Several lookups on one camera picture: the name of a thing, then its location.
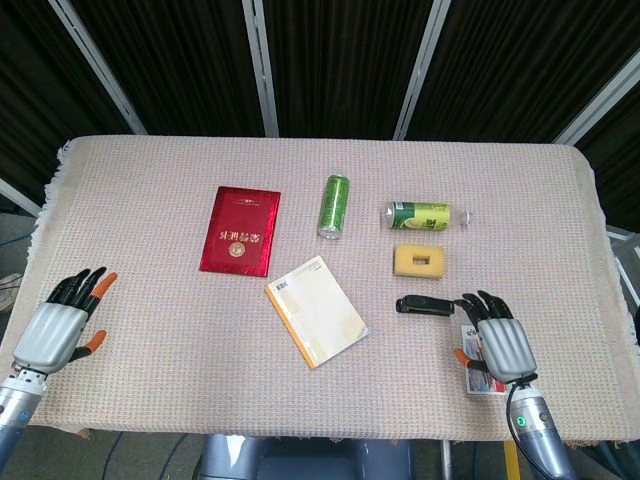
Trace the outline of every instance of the table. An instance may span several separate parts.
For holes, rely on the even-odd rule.
[[[34,423],[369,438],[504,440],[502,398],[465,393],[466,319],[397,314],[406,294],[504,298],[567,441],[640,437],[640,368],[593,173],[550,145],[101,136],[47,187],[0,360],[63,277],[119,273],[87,328],[109,334],[48,380]],[[315,234],[326,178],[351,179],[342,239]],[[218,186],[282,192],[268,278],[198,271]],[[381,228],[385,202],[469,208],[466,230]],[[441,245],[442,280],[394,277],[397,243]],[[320,254],[369,337],[310,370],[263,292]]]

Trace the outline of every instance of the black backdrop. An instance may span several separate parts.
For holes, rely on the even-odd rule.
[[[391,139],[431,0],[263,0],[281,136]],[[262,136],[240,0],[73,0],[150,134]],[[454,0],[408,140],[552,142],[640,49],[640,2]],[[0,176],[37,203],[67,139],[129,128],[46,0],[0,3]],[[640,88],[578,143],[640,231]]]

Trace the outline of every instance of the yellow sponge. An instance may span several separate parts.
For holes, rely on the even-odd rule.
[[[445,272],[444,248],[422,245],[396,245],[393,273],[404,277],[442,278]]]

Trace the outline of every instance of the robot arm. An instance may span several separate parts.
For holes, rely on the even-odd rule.
[[[511,384],[507,396],[507,424],[516,445],[537,479],[577,480],[578,476],[555,427],[542,394],[531,386],[538,376],[529,341],[507,304],[479,291],[465,293],[455,304],[462,307],[478,331],[484,361],[471,360],[461,349],[456,358],[467,368],[490,373]]]
[[[77,346],[87,321],[117,278],[111,273],[96,286],[105,271],[102,267],[89,275],[83,270],[60,282],[36,308],[18,341],[13,372],[0,386],[0,473],[46,392],[47,376],[91,355],[104,341],[107,333],[100,330],[89,343]]]

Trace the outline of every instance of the red booklet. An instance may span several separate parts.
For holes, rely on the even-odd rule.
[[[280,192],[219,187],[200,270],[266,277]]]

